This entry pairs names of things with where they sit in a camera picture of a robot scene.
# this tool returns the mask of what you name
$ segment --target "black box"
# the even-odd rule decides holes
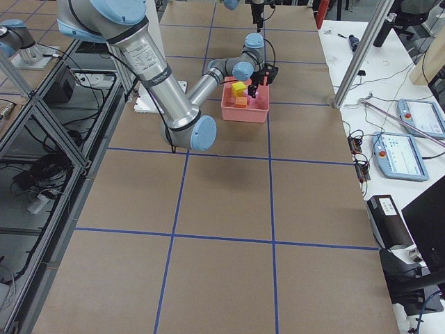
[[[381,246],[406,248],[413,244],[391,195],[373,196],[367,204],[373,221],[374,235]]]
[[[68,67],[65,67],[57,74],[53,85],[48,90],[48,93],[43,100],[46,103],[68,102],[71,99],[75,86],[76,80],[72,76]]]

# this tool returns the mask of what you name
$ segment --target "blue joint cap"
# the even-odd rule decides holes
[[[12,57],[15,54],[15,50],[7,44],[0,42],[0,51],[3,52],[6,58]]]
[[[0,26],[5,28],[25,28],[25,23],[19,19],[7,19],[0,23]]]
[[[253,74],[253,66],[247,61],[240,61],[234,66],[232,74],[236,80],[246,81]]]
[[[215,63],[215,62],[216,62],[216,59],[213,59],[212,61],[209,61],[209,64],[207,65],[207,69],[210,70],[211,69],[211,65],[213,63]]]
[[[239,0],[224,0],[224,6],[229,10],[234,10],[238,4]]]
[[[216,139],[216,122],[210,116],[202,116],[193,127],[190,147],[195,151],[207,151]]]
[[[252,49],[261,49],[264,47],[264,39],[260,33],[250,33],[244,40],[244,45]]]
[[[146,0],[90,0],[96,10],[114,23],[132,26],[142,21]]]
[[[77,40],[84,40],[86,42],[93,42],[93,43],[105,43],[105,39],[101,35],[94,35],[90,33],[89,31],[81,30],[75,26],[70,26],[69,24],[66,24],[59,19],[57,19],[58,23],[58,30],[68,37],[77,39]]]

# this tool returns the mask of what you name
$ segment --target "cardboard floor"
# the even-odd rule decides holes
[[[54,8],[2,0],[0,20],[52,43]],[[251,19],[169,2],[176,78],[238,56]],[[224,121],[219,88],[202,106],[215,145],[172,154],[159,117],[127,105],[33,334],[398,333],[312,10],[278,6],[265,25],[280,68],[266,123]]]

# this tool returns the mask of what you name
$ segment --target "white table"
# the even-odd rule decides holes
[[[337,87],[340,85],[353,57],[348,40],[339,37],[337,34],[340,33],[346,37],[353,34],[361,39],[365,28],[366,22],[324,21],[319,31],[335,91],[337,91]],[[371,47],[361,67],[361,70],[366,71],[366,76],[362,78],[363,82],[391,77],[397,72],[402,72],[390,79],[364,83],[350,90],[341,107],[341,114],[343,120],[350,124],[351,131],[361,129],[365,134],[381,131],[379,127],[369,123],[372,122],[381,126],[385,121],[385,116],[380,112],[368,108],[367,120],[369,122],[367,122],[365,119],[365,108],[362,104],[358,106],[347,106],[357,104],[358,99],[367,97],[370,92],[372,92],[374,96],[384,100],[399,100],[402,98],[417,100],[429,97],[426,100],[436,101],[435,98],[431,96],[432,93],[427,86],[415,86],[411,83],[410,78],[407,76],[413,68],[412,59],[408,56],[402,42],[394,31],[391,31],[381,48]],[[357,77],[354,83],[358,84],[359,82],[359,77]],[[370,99],[369,102],[397,116],[397,102],[383,102],[373,98]],[[400,124],[391,119],[387,119],[383,127],[386,132],[406,133]],[[345,131],[346,133],[349,132],[347,124],[345,124]],[[372,139],[372,136],[365,136],[362,144],[363,153],[369,159],[372,153]],[[416,138],[416,143],[423,157],[433,156],[444,151],[442,147],[428,139]],[[374,195],[390,194],[397,208],[402,210],[402,208],[423,193],[429,186],[445,175],[445,155],[436,159],[425,160],[424,162],[430,179],[426,182],[412,182],[392,180],[384,177],[378,168],[377,159],[375,157],[372,158],[371,169],[369,171],[371,181],[367,182],[367,192],[364,199],[368,200]],[[415,317],[410,318],[414,324]],[[422,324],[421,327],[422,334],[442,334],[444,332],[445,312],[427,315],[423,319],[425,323]]]

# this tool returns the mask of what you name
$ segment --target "yellow block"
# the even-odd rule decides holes
[[[236,108],[246,108],[248,106],[248,99],[244,96],[238,96],[235,99]]]
[[[246,88],[247,86],[243,82],[241,81],[235,82],[232,84],[232,95],[234,97],[243,96],[244,90]]]

